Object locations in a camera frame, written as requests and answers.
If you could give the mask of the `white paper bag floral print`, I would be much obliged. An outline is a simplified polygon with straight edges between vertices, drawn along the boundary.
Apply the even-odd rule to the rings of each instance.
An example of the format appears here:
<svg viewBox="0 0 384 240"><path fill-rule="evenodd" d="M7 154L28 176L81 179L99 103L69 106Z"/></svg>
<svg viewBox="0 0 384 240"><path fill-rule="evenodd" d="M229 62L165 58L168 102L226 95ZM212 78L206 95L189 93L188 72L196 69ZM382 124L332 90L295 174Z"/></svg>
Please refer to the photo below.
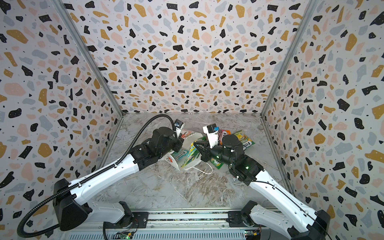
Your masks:
<svg viewBox="0 0 384 240"><path fill-rule="evenodd" d="M180 137L184 140L182 148L178 152L171 151L167 153L163 159L180 172L195 169L206 175L212 174L212 166L201 161L201 154L194 147L194 142L199 140L204 141L206 137L204 137L201 133L189 130L181 130ZM207 164L211 171L207 173L197 168L197 165L200 163Z"/></svg>

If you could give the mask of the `green Fox's candy bag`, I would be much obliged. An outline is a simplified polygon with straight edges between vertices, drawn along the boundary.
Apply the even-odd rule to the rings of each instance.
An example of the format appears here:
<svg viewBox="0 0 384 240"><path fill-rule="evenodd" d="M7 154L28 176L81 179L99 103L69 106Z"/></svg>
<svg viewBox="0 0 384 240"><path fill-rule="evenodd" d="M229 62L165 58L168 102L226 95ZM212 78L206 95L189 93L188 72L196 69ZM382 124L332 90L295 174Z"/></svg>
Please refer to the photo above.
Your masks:
<svg viewBox="0 0 384 240"><path fill-rule="evenodd" d="M219 170L224 164L216 159L211 159L211 163Z"/></svg>
<svg viewBox="0 0 384 240"><path fill-rule="evenodd" d="M251 147L252 145L255 144L253 140L251 140L243 130L238 131L234 133L234 135L239 139L239 141L243 145L243 150L245 151L247 148Z"/></svg>
<svg viewBox="0 0 384 240"><path fill-rule="evenodd" d="M183 164L181 165L181 168L187 169L190 167L194 167L200 161L198 159L199 156L200 156L200 152L195 147L194 142L191 143L190 149L186 155L186 159L184 160Z"/></svg>

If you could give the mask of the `orange pink Fox's candy bag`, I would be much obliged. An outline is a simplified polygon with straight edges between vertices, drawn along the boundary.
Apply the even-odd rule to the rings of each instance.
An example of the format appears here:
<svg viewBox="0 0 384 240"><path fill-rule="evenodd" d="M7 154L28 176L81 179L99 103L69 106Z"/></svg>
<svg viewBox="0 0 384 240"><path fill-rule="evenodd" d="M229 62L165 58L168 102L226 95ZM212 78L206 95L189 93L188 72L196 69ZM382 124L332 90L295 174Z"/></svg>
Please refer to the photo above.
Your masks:
<svg viewBox="0 0 384 240"><path fill-rule="evenodd" d="M222 145L223 137L230 135L231 131L229 130L219 130L219 144Z"/></svg>

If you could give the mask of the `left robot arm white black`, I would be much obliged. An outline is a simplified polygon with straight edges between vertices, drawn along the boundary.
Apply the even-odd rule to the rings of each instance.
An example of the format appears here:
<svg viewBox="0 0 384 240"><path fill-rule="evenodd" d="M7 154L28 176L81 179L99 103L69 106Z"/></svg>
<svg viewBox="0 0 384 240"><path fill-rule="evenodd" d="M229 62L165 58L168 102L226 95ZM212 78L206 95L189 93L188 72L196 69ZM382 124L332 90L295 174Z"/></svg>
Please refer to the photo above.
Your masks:
<svg viewBox="0 0 384 240"><path fill-rule="evenodd" d="M87 175L68 182L55 183L54 192L69 190L54 198L54 209L61 231L70 231L83 223L106 222L114 227L130 227L136 223L134 213L124 201L117 204L93 202L91 199L121 179L133 175L155 164L169 152L177 152L183 145L181 128L174 131L160 127L153 131L151 138L133 147L122 162L114 161L103 167L94 178Z"/></svg>

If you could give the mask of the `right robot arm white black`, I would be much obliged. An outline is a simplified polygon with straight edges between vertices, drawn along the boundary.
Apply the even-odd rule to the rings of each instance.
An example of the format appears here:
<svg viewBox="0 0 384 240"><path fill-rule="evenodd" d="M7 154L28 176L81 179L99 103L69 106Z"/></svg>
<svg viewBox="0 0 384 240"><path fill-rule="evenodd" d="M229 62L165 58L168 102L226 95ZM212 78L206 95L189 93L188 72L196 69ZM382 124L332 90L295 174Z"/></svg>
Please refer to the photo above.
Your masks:
<svg viewBox="0 0 384 240"><path fill-rule="evenodd" d="M233 177L264 196L280 211L276 213L250 201L241 211L245 224L263 225L290 240L328 237L330 215L307 206L283 188L261 164L245 154L243 144L235 135L224 136L220 143L196 141L194 147L202 161L214 159L228 165Z"/></svg>

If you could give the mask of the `green snack packets in bag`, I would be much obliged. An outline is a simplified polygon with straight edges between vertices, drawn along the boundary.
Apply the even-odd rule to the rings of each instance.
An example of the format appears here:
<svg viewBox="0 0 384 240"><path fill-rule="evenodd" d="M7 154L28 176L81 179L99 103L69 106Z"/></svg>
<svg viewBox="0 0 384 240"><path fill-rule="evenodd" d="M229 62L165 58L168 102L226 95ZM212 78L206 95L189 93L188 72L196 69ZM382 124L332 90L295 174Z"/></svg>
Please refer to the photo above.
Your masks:
<svg viewBox="0 0 384 240"><path fill-rule="evenodd" d="M175 161L184 161L188 155L187 150L180 150L179 152L173 152L171 156L175 159Z"/></svg>

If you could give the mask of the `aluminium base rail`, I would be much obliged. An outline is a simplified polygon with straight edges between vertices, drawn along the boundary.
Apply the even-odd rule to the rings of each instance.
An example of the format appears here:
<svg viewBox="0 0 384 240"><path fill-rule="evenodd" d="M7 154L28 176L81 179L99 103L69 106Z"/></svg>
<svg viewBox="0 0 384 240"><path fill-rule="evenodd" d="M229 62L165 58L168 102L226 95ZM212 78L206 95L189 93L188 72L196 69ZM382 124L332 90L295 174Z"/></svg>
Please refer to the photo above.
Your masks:
<svg viewBox="0 0 384 240"><path fill-rule="evenodd" d="M59 214L61 239L84 240L318 240L317 212L303 204L266 209L131 210L125 203L93 202L86 211Z"/></svg>

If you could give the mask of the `aluminium corner post left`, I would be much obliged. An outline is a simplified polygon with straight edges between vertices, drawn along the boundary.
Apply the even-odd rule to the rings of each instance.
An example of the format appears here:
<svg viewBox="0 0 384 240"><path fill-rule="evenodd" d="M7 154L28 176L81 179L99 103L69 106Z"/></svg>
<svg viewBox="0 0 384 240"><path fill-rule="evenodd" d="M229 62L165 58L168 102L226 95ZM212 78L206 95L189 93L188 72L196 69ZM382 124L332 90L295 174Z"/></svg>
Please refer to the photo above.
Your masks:
<svg viewBox="0 0 384 240"><path fill-rule="evenodd" d="M102 75L100 69L98 68L97 64L95 63L93 57L91 56L90 51L87 48L87 45L82 40L82 37L81 37L78 29L76 28L73 20L71 19L70 14L67 12L63 1L51 1L51 3L54 6L59 17L64 22L66 28L70 32L74 42L77 44L81 54L84 56L90 69L96 75L96 78L99 81L99 83L101 84L101 86L103 87L105 94L107 95L108 99L111 101L111 105L115 108L115 110L118 113L118 115L120 116L120 118L123 118L124 117L123 111L120 109L117 100L113 96L112 91L110 90L108 84L106 83L106 81L104 79L104 76Z"/></svg>

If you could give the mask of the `aluminium corner post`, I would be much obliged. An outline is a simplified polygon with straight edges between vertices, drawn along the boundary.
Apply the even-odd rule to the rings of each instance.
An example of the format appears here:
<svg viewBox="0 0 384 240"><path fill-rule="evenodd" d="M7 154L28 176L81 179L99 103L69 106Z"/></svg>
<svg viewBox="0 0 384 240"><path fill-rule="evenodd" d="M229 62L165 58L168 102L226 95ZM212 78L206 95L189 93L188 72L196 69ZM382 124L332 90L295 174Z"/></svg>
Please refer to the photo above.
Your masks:
<svg viewBox="0 0 384 240"><path fill-rule="evenodd" d="M81 54L84 56L90 69L96 75L96 78L99 81L99 83L101 84L101 86L103 87L105 94L107 95L108 99L111 101L111 105L115 108L115 110L118 113L118 115L120 116L120 118L123 118L124 117L123 111L120 109L117 100L113 96L112 91L110 90L108 84L106 83L106 81L104 79L104 76L102 75L100 69L98 68L97 64L95 63L93 57L91 56L90 51L87 48L87 45L82 40L82 37L81 37L78 29L76 28L73 20L71 19L70 14L67 12L63 1L51 1L51 3L54 6L59 17L64 22L66 28L70 32L74 42L77 44Z"/></svg>
<svg viewBox="0 0 384 240"><path fill-rule="evenodd" d="M318 0L310 0L305 11L304 11L303 19L301 20L301 22L298 26L298 30L297 30L294 38L293 38L293 41L292 41L292 43L288 49L288 52L287 52L287 54L283 60L283 63L282 63L282 66L278 72L277 78L271 87L270 94L269 94L269 96L266 100L266 103L263 107L263 110L261 112L261 119L262 120L264 120L265 116L268 113L268 108L272 104L272 101L274 99L274 94L277 92L278 87L279 87L280 83L282 82L284 75L286 74L286 71L287 71L288 66L291 62L291 59L293 58L293 56L296 52L296 49L299 46L300 40L301 40L301 38L302 38L302 36L306 30L306 27L310 21L310 17L314 13L318 3L319 3Z"/></svg>

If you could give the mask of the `aluminium corner post right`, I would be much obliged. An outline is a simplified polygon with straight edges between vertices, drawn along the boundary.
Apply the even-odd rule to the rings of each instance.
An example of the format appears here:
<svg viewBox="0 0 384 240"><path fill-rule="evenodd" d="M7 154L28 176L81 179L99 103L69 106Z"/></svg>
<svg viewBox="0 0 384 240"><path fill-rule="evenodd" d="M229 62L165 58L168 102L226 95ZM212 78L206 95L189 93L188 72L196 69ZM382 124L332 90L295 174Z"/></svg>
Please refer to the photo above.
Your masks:
<svg viewBox="0 0 384 240"><path fill-rule="evenodd" d="M269 96L266 100L266 103L263 107L263 110L261 112L261 119L262 120L264 120L265 116L268 113L268 108L272 104L272 101L274 99L274 94L277 92L278 87L279 87L280 83L282 82L284 75L286 74L286 71L287 71L288 66L291 62L291 59L293 58L293 56L296 52L296 49L299 46L300 40L301 40L301 38L302 38L302 36L306 30L306 27L310 21L310 17L314 13L318 3L319 3L318 0L310 0L305 11L304 11L303 19L301 20L301 22L298 26L298 30L297 30L294 38L293 38L293 41L292 41L292 43L288 49L288 52L287 52L287 54L283 60L283 63L282 63L282 66L278 72L277 78L271 87L270 94L269 94Z"/></svg>

